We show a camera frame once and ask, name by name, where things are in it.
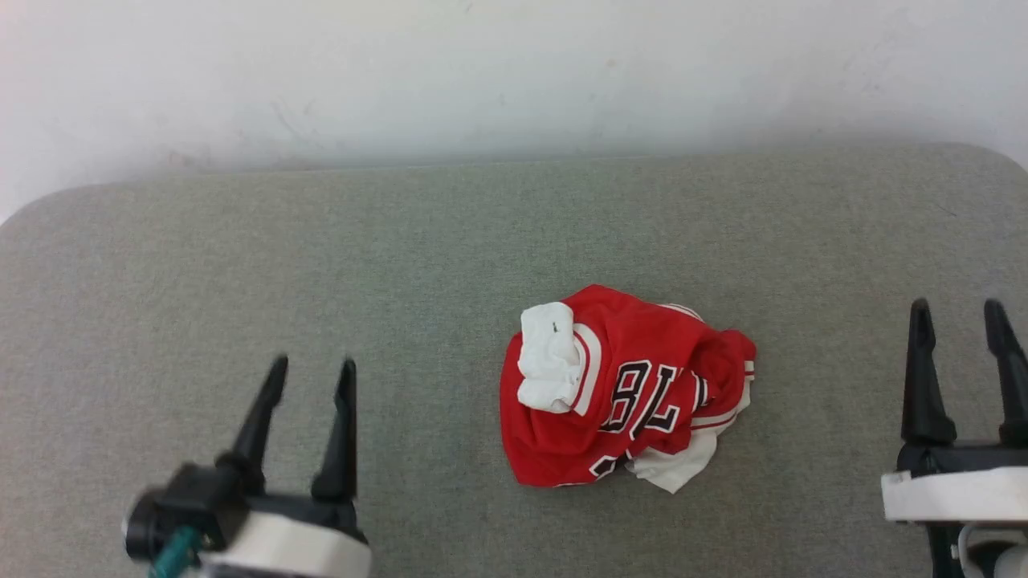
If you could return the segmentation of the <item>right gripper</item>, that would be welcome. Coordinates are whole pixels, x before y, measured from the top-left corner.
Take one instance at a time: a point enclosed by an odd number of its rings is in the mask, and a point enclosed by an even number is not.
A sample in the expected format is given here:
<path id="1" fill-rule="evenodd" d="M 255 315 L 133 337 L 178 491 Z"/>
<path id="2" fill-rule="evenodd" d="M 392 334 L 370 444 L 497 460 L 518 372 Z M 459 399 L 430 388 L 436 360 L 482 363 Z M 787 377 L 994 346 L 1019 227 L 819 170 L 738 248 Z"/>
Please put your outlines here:
<path id="1" fill-rule="evenodd" d="M 928 300 L 914 300 L 904 366 L 902 439 L 907 445 L 896 470 L 881 477 L 888 522 L 1028 523 L 1028 355 L 999 300 L 985 301 L 984 319 L 1000 377 L 1005 420 L 999 435 L 1006 446 L 950 446 L 956 426 L 941 399 L 935 325 Z"/>

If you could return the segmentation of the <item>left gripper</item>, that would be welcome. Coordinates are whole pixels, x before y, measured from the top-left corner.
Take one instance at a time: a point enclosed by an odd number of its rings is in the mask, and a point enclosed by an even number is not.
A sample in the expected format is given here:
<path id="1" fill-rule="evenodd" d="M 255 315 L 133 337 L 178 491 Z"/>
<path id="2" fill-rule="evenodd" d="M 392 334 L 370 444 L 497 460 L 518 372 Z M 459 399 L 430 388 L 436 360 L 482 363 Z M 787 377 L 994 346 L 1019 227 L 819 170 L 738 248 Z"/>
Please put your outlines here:
<path id="1" fill-rule="evenodd" d="M 287 374 L 279 355 L 215 466 L 187 463 L 139 496 L 124 517 L 124 549 L 146 564 L 146 578 L 369 578 L 372 552 L 355 507 L 356 362 L 342 363 L 309 495 L 265 491 L 263 460 Z"/>

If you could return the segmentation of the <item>red and white jersey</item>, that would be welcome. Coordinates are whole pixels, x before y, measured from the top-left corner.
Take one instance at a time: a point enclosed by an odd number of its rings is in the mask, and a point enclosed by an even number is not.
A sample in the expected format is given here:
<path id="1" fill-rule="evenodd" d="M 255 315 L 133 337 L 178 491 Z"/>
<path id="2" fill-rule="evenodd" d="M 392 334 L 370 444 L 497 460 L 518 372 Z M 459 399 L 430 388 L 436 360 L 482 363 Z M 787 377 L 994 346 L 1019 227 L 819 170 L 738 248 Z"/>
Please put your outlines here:
<path id="1" fill-rule="evenodd" d="M 515 479 L 556 489 L 620 467 L 675 493 L 749 407 L 755 344 L 698 312 L 602 285 L 522 311 L 500 373 Z"/>

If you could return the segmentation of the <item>grey fabric sofa cushion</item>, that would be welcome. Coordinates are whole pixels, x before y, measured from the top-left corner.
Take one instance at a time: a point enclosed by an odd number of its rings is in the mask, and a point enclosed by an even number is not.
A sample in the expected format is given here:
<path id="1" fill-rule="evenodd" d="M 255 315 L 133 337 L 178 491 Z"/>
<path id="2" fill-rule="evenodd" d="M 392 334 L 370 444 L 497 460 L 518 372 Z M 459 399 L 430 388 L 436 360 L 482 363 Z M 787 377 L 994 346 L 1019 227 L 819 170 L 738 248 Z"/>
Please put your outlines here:
<path id="1" fill-rule="evenodd" d="M 525 308 L 602 284 L 757 344 L 752 405 L 674 495 L 540 490 L 502 450 Z M 909 308 L 965 440 L 1002 420 L 983 303 L 1028 351 L 1028 162 L 966 144 L 204 176 L 0 226 L 0 578 L 145 578 L 136 496 L 230 446 L 290 358 L 268 486 L 305 493 L 357 362 L 382 578 L 929 578 L 883 518 Z"/>

